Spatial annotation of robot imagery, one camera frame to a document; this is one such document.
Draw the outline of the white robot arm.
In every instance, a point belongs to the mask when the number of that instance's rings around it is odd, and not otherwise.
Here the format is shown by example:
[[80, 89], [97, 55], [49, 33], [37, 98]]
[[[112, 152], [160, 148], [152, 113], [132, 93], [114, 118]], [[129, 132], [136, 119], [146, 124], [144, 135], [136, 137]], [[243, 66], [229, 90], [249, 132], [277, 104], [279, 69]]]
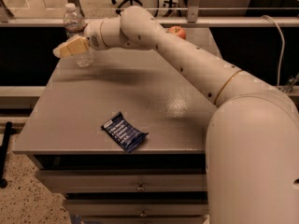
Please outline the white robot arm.
[[157, 51], [217, 107], [206, 132], [210, 224], [299, 224], [299, 118], [282, 91], [167, 32], [143, 7], [90, 22], [54, 50]]

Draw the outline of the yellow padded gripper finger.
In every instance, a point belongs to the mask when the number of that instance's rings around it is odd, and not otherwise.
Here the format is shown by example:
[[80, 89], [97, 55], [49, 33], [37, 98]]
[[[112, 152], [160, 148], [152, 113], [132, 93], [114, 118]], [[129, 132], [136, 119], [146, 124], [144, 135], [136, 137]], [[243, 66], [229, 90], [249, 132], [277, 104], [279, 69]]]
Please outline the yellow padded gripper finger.
[[81, 35], [74, 35], [53, 50], [57, 58], [65, 58], [84, 53], [89, 50], [87, 39]]

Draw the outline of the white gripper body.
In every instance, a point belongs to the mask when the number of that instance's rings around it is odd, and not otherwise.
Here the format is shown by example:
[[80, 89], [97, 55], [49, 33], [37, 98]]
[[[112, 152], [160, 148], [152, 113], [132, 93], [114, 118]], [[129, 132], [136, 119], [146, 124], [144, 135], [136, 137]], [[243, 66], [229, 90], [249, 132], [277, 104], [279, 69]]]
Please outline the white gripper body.
[[90, 21], [84, 30], [84, 36], [87, 39], [89, 46], [94, 50], [104, 50], [105, 44], [101, 36], [102, 20]]

